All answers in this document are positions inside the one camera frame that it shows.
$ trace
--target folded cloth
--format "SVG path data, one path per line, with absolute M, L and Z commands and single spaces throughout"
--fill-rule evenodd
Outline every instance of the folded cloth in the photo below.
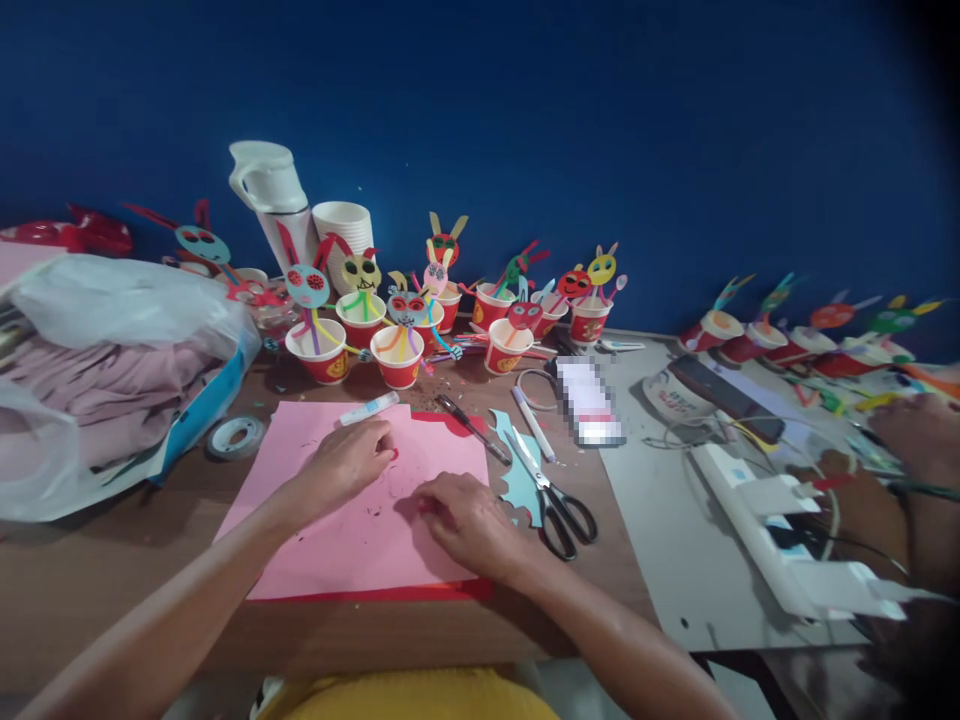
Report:
M 160 349 L 103 344 L 73 350 L 35 336 L 17 348 L 2 374 L 50 409 L 75 417 L 81 458 L 96 467 L 160 442 L 215 360 L 192 340 Z

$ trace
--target person's left hand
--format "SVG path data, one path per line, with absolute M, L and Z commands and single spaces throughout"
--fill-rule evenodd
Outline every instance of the person's left hand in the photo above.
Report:
M 297 530 L 351 500 L 376 480 L 394 457 L 392 427 L 371 418 L 337 428 L 295 477 L 277 490 Z

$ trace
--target white thermos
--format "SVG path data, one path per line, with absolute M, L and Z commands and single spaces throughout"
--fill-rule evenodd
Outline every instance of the white thermos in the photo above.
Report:
M 280 269 L 286 274 L 292 264 L 287 246 L 293 248 L 298 262 L 311 264 L 317 253 L 317 231 L 293 166 L 293 153 L 276 143 L 243 140 L 230 145 L 230 154 L 236 162 L 230 187 L 257 213 Z

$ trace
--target wooden table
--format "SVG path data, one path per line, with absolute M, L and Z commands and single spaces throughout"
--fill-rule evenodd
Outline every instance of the wooden table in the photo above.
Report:
M 524 359 L 518 369 L 541 366 Z M 467 357 L 436 365 L 432 378 L 421 371 L 417 385 L 400 395 L 416 410 L 439 411 L 434 397 L 443 392 L 468 414 L 491 422 L 488 408 L 504 410 L 526 431 L 509 393 L 515 378 L 494 378 L 482 357 Z M 529 379 L 524 387 L 546 402 L 546 381 Z M 366 401 L 384 392 L 374 365 L 354 364 L 342 385 L 326 388 L 310 380 L 294 358 L 261 354 L 229 414 L 269 422 L 281 400 Z M 579 450 L 559 414 L 541 413 L 541 419 L 559 461 L 549 466 L 550 477 L 582 499 L 600 525 L 599 541 L 580 550 L 577 571 L 656 623 L 599 454 Z M 506 492 L 502 466 L 489 454 L 488 462 L 491 486 Z M 209 547 L 251 464 L 252 458 L 217 462 L 194 448 L 159 491 L 141 485 L 47 525 L 0 523 L 0 692 L 37 690 Z M 525 519 L 522 511 L 504 507 Z M 315 677 L 574 653 L 569 639 L 526 598 L 498 587 L 482 603 L 244 603 L 203 669 Z

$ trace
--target yellow shirt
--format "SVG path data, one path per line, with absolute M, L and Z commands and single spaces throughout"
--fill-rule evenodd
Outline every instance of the yellow shirt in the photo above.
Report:
M 488 668 L 343 675 L 287 683 L 258 720 L 558 720 L 540 697 Z

